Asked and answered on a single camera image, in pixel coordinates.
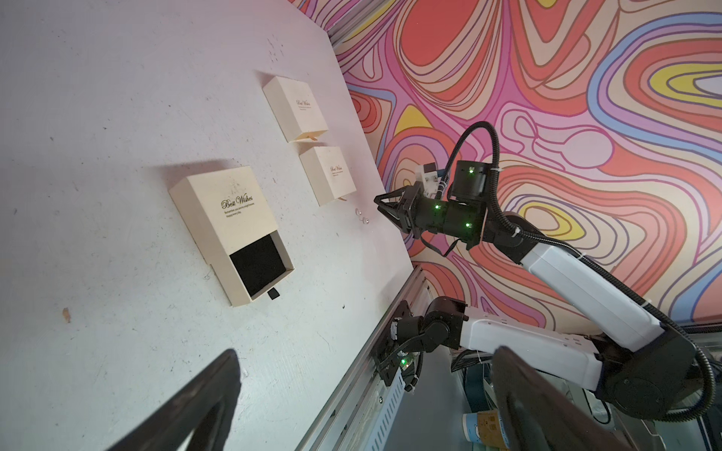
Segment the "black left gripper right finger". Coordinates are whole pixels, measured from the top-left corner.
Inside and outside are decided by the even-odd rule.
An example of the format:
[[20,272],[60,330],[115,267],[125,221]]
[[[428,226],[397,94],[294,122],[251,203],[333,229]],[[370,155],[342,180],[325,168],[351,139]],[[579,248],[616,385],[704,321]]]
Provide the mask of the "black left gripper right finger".
[[628,450],[507,347],[492,359],[498,411],[511,450]]

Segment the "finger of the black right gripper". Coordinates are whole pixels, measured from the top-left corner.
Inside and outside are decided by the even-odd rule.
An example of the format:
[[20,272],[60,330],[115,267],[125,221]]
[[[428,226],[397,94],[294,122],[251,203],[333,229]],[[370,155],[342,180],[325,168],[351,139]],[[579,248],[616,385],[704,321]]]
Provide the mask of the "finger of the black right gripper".
[[381,212],[387,220],[391,221],[397,229],[400,229],[402,233],[411,235],[412,237],[419,237],[419,229],[416,227],[414,218],[408,210],[391,205],[379,205],[377,210]]
[[408,185],[374,197],[374,203],[379,212],[410,212],[419,193],[419,185]]

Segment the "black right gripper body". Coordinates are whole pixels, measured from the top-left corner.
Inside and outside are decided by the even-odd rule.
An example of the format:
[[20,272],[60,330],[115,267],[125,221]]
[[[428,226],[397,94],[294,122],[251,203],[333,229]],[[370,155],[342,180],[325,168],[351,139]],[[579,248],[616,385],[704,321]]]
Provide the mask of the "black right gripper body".
[[487,176],[486,163],[460,161],[455,170],[455,187],[447,188],[450,199],[435,199],[441,182],[435,163],[428,163],[417,169],[420,189],[412,204],[411,234],[421,239],[424,232],[454,237],[469,250],[481,243],[487,217]]

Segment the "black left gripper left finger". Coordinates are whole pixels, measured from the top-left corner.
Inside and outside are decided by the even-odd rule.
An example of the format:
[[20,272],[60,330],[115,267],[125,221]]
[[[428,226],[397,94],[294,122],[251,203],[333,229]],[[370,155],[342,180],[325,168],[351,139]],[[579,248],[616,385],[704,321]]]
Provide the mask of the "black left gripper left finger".
[[238,355],[228,349],[111,448],[222,450],[241,389]]

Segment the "cream drawer jewelry box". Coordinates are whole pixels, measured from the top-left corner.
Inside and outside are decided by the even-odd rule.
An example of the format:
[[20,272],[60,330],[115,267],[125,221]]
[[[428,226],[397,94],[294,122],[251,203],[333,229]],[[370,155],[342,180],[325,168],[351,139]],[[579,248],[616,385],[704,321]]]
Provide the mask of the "cream drawer jewelry box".
[[288,142],[316,141],[328,131],[321,108],[307,83],[275,76],[262,91]]

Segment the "small cream jewelry box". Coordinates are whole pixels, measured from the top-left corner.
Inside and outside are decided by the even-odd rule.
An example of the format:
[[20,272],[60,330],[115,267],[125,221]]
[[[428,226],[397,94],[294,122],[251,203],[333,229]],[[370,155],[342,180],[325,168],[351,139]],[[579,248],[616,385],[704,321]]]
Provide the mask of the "small cream jewelry box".
[[293,272],[276,218],[250,167],[188,176],[168,192],[232,306],[258,300]]

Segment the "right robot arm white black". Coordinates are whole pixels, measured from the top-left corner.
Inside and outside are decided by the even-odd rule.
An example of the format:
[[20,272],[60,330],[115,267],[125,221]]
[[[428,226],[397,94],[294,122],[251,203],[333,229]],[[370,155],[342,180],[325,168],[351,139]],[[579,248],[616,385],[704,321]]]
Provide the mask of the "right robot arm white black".
[[451,156],[435,195],[426,195],[423,183],[416,182],[378,195],[377,210],[416,240],[432,233],[470,249],[491,244],[593,322],[598,334],[562,334],[440,296],[423,315],[392,321],[388,346],[376,359],[381,377],[388,379],[411,353],[446,347],[491,355],[508,349],[533,369],[570,381],[636,419],[682,423],[705,415],[716,400],[716,374],[703,349],[594,259],[503,210],[500,189],[543,182],[558,193],[561,183],[535,165],[503,163],[491,123],[477,122],[474,129],[490,136],[490,162]]

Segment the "paper cup under table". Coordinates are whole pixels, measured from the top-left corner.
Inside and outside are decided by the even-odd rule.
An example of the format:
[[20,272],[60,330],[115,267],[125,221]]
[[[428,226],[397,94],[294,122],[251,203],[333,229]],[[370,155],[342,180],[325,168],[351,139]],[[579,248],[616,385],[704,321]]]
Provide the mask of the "paper cup under table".
[[462,430],[469,443],[508,450],[509,443],[498,410],[466,413],[462,416]]

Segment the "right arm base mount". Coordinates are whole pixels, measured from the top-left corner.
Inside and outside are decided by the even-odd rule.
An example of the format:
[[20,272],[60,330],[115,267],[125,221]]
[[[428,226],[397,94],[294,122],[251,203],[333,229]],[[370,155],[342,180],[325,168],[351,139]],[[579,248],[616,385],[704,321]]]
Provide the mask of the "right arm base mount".
[[426,353],[423,344],[426,328],[424,317],[415,316],[406,300],[391,313],[372,347],[375,372],[387,387],[400,376],[405,392],[416,389]]

